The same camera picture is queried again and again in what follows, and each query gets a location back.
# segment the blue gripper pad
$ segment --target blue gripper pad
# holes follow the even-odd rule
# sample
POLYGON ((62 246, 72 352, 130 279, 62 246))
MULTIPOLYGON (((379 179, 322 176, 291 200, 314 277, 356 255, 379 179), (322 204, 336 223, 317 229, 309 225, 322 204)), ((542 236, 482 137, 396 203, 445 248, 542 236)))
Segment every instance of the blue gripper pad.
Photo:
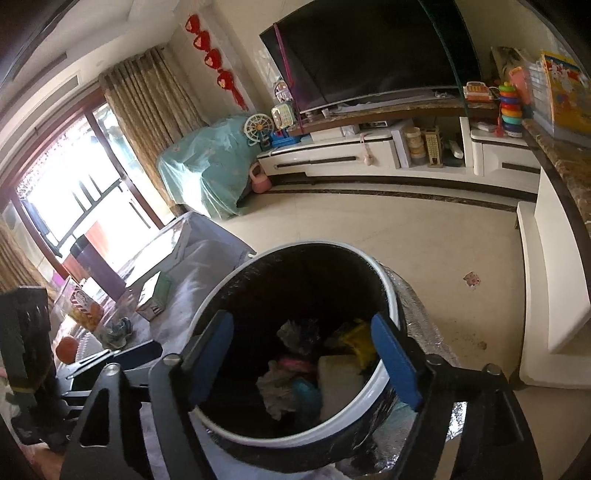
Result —
POLYGON ((191 378, 189 403, 192 407, 207 400, 233 337, 232 314, 225 310, 218 310, 196 340, 191 354, 184 359, 193 364, 192 372, 189 372, 191 378))
POLYGON ((371 320, 374 347, 384 362, 390 376, 390 384, 398 398, 414 411, 418 411, 423 396, 418 390, 417 370, 386 322, 391 320, 385 319, 379 313, 371 320))

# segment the pink watering can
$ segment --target pink watering can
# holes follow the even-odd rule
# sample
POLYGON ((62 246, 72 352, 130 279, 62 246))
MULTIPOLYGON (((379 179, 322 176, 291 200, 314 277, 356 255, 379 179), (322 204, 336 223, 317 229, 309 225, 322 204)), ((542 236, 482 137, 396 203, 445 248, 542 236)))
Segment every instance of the pink watering can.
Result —
POLYGON ((252 164, 251 169, 248 171, 248 176, 252 180, 252 191, 254 193, 265 193, 273 186, 259 162, 254 162, 252 164))

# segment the wooden window frame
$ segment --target wooden window frame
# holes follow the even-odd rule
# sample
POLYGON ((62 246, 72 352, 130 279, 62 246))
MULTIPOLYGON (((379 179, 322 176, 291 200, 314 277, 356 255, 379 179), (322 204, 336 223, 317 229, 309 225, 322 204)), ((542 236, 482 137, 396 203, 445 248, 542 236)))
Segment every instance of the wooden window frame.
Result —
POLYGON ((55 269, 59 276, 66 279, 70 272, 59 262, 53 251, 41 236, 33 221, 25 210, 21 199, 17 195, 17 187, 27 171, 37 161, 37 158, 56 140, 58 139, 70 126, 72 126, 79 119, 86 117, 91 129, 96 135, 100 145, 105 150, 109 161, 114 166, 115 170, 121 177, 123 183, 129 189, 134 199, 143 208, 144 212, 154 222, 158 229, 162 229, 164 224, 160 217, 156 214, 154 209, 150 206, 145 197, 140 193, 137 186, 127 175, 123 165, 113 152, 111 145, 105 134, 100 128, 93 114, 94 110, 106 103, 105 94, 101 88, 97 88, 86 95, 80 102, 73 105, 58 118, 56 118, 47 128, 47 135, 40 136, 28 147, 23 155, 20 156, 19 162, 12 167, 7 175, 7 179, 0 185, 0 211, 4 211, 9 202, 14 205, 17 214, 25 225, 25 228, 33 238, 33 241, 41 250, 45 258, 49 261, 51 266, 55 269))

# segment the silver foil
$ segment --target silver foil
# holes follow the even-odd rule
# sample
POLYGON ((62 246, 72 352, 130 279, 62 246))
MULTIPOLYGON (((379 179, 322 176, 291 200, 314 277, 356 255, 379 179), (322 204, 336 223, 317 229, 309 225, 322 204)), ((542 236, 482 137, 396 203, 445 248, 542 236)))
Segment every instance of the silver foil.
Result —
MULTIPOLYGON (((413 288, 395 271, 382 265, 396 290, 407 321, 408 335, 414 338, 425 353, 441 355, 450 365, 459 367, 460 362, 447 344, 438 328, 429 320, 425 306, 413 288)), ((450 418, 447 440, 462 432, 466 416, 466 404, 456 403, 450 418)), ((367 448, 354 458, 342 460, 336 467, 351 478, 390 470, 396 464, 404 442, 413 427, 415 412, 401 401, 394 404, 390 415, 367 441, 367 448)))

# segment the purple tumbler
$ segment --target purple tumbler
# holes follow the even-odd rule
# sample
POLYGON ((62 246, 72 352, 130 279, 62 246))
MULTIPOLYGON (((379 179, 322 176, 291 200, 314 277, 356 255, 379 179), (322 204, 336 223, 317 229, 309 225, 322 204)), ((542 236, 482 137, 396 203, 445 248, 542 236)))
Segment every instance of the purple tumbler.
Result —
POLYGON ((70 253, 109 297, 117 301, 123 296, 125 281, 100 256, 86 235, 76 240, 70 253))

